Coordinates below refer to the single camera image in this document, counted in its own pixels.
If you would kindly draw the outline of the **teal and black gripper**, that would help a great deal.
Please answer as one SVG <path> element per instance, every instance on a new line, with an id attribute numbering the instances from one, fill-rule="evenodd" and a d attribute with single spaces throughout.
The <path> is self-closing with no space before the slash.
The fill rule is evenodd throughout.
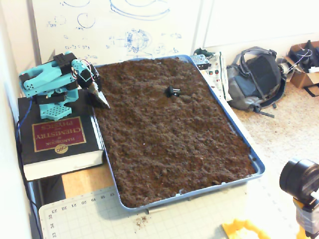
<path id="1" fill-rule="evenodd" d="M 84 70 L 78 75 L 78 84 L 82 89 L 90 87 L 90 91 L 87 91 L 87 95 L 92 107 L 102 108 L 104 106 L 108 109 L 110 108 L 107 99 L 101 91 L 100 74 L 92 64 L 89 65 L 88 70 Z"/>

